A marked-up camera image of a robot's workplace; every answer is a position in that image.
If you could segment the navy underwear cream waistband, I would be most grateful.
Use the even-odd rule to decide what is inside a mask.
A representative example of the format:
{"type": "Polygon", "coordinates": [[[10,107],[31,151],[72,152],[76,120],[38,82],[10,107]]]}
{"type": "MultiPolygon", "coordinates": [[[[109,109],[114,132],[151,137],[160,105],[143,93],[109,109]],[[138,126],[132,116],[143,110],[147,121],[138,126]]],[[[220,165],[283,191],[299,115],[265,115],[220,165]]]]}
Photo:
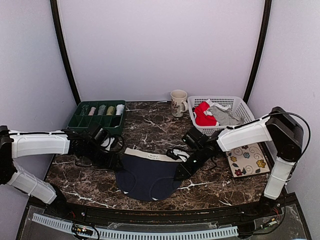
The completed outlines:
{"type": "Polygon", "coordinates": [[[126,148],[121,162],[123,169],[115,173],[116,183],[130,198],[146,202],[165,200],[182,184],[175,180],[181,160],[126,148]]]}

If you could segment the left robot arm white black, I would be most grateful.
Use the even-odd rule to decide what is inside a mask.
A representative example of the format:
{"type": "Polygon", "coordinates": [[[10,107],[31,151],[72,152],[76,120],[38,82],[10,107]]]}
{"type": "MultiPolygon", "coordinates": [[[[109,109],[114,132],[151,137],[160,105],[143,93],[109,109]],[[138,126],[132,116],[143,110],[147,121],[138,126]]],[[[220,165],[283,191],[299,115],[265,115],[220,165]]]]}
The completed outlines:
{"type": "Polygon", "coordinates": [[[99,168],[119,171],[123,165],[119,152],[112,149],[116,139],[99,124],[81,133],[71,129],[19,132],[0,127],[0,183],[51,205],[60,218],[71,213],[58,187],[40,180],[14,162],[15,159],[40,155],[76,155],[85,157],[99,168]]]}

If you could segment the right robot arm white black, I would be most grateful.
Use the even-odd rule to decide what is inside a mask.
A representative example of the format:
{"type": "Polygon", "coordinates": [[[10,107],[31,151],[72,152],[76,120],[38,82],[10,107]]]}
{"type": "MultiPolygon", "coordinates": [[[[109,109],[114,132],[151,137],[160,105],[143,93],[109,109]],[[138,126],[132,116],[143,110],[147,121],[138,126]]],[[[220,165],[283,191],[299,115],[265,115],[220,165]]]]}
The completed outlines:
{"type": "Polygon", "coordinates": [[[253,210],[258,216],[266,217],[274,210],[284,186],[309,146],[303,143],[304,130],[294,119],[296,116],[277,106],[259,119],[238,126],[227,126],[211,136],[205,136],[196,127],[191,128],[182,140],[193,153],[178,165],[174,179],[189,179],[207,160],[221,153],[245,145],[272,142],[277,150],[276,159],[264,192],[253,210]]]}

